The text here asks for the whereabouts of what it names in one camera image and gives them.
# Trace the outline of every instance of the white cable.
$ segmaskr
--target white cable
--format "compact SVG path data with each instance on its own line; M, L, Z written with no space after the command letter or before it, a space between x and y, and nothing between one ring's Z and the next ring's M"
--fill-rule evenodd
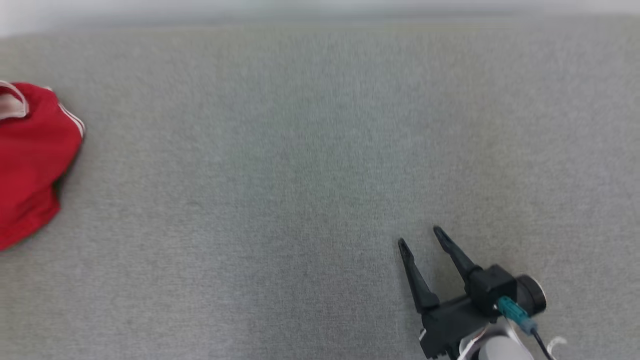
M507 323L509 324L509 327L511 328L511 331L513 331L513 333L515 334L516 333L516 329L513 328L513 325L511 324L511 320L507 319L506 317L505 317L505 319L507 320ZM533 359L533 355L531 355L531 351L529 351L529 349L526 346L524 346L524 344L522 343L522 341L520 341L519 338L518 338L518 341L516 341L516 342L520 345L520 347L522 347L525 350L525 352L527 352L527 354L529 355L529 359L534 360Z
M556 336L551 341L549 341L549 344L547 345L547 352L549 352L549 355L551 355L551 357L553 357L554 359L556 357L551 353L551 351L553 350L554 346L556 346L558 344L566 345L567 341L562 336Z
M480 339L480 337L482 337L482 335L484 335L485 331L486 331L486 327L484 329L482 329L482 331L478 335L474 336L474 338L471 339L471 341L469 341L467 346L460 353L460 356L458 356L458 360L465 360L465 357L467 356L469 351L471 351L471 348L474 346L474 344L476 344L476 342Z

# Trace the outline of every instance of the gray fabric surface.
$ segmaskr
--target gray fabric surface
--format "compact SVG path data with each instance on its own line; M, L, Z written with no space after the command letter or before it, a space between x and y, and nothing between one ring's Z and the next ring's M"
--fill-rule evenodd
M228 26L0 42L84 120L0 254L0 357L421 359L396 240L537 278L559 360L637 358L640 19ZM541 352L526 340L536 358Z

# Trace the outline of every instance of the red garment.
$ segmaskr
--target red garment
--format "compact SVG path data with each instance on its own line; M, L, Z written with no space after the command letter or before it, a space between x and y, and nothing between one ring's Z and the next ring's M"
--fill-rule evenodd
M47 224L60 209L53 182L80 148L84 124L48 88L0 81L0 102L2 251Z

